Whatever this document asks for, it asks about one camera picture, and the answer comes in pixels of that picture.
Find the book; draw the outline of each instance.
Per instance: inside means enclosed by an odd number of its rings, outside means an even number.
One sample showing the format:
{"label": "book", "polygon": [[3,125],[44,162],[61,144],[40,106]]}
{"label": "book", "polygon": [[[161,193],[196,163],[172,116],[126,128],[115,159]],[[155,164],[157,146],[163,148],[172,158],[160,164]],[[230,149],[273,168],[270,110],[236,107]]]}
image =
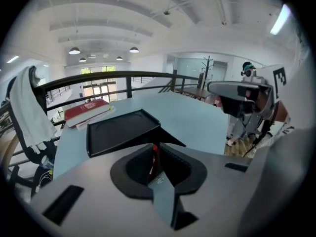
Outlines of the book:
{"label": "book", "polygon": [[65,121],[68,127],[72,128],[94,116],[108,111],[109,109],[110,105],[108,102],[103,99],[96,99],[65,110]]}
{"label": "book", "polygon": [[109,110],[106,111],[106,112],[103,112],[97,116],[94,116],[92,118],[89,118],[87,119],[86,121],[84,122],[81,122],[79,124],[76,125],[76,128],[78,129],[78,131],[81,131],[83,129],[86,129],[87,125],[88,124],[91,124],[91,123],[95,123],[95,122],[98,122],[99,120],[103,119],[105,116],[113,113],[115,111],[115,107],[114,106],[110,106]]}

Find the light blue table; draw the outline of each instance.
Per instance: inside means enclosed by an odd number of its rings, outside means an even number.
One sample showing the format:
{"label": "light blue table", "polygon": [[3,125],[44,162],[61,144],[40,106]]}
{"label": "light blue table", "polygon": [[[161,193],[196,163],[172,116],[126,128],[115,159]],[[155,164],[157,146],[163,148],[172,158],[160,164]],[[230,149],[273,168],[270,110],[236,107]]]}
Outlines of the light blue table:
{"label": "light blue table", "polygon": [[[228,116],[220,108],[173,92],[135,96],[111,104],[116,111],[104,119],[144,109],[188,148],[224,154]],[[65,126],[57,147],[54,178],[88,159],[86,130]]]}

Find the white towel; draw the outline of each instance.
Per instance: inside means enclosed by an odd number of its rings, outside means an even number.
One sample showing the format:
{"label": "white towel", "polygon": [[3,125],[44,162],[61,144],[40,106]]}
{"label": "white towel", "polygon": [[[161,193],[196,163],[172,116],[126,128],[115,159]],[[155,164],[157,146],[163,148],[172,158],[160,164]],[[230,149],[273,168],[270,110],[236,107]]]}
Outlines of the white towel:
{"label": "white towel", "polygon": [[33,94],[29,69],[24,68],[16,77],[10,91],[10,104],[24,136],[26,147],[35,152],[46,149],[44,141],[50,141],[56,128],[46,116]]}

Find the wooden floor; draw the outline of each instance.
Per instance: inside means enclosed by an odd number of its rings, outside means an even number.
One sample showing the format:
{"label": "wooden floor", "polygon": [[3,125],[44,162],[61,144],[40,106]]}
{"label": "wooden floor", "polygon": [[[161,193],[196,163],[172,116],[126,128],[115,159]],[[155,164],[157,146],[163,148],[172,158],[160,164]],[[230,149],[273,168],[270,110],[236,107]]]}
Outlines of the wooden floor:
{"label": "wooden floor", "polygon": [[[226,156],[237,156],[242,157],[249,149],[252,148],[252,139],[245,138],[243,140],[239,139],[236,141],[235,145],[232,145],[231,147],[226,145],[224,155]],[[252,158],[252,154],[247,154],[247,158]]]}

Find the black slot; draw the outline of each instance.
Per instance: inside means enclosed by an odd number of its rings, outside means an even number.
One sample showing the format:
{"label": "black slot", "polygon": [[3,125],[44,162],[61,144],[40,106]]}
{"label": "black slot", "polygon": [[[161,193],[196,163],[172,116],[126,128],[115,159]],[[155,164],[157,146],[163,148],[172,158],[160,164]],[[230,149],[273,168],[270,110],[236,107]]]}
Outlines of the black slot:
{"label": "black slot", "polygon": [[231,168],[233,170],[237,170],[237,171],[240,171],[240,172],[244,172],[244,173],[248,169],[248,166],[244,166],[244,165],[240,165],[240,164],[236,164],[236,163],[232,163],[232,162],[226,163],[225,167],[226,168]]}
{"label": "black slot", "polygon": [[47,209],[43,215],[57,225],[61,225],[84,188],[70,185]]}

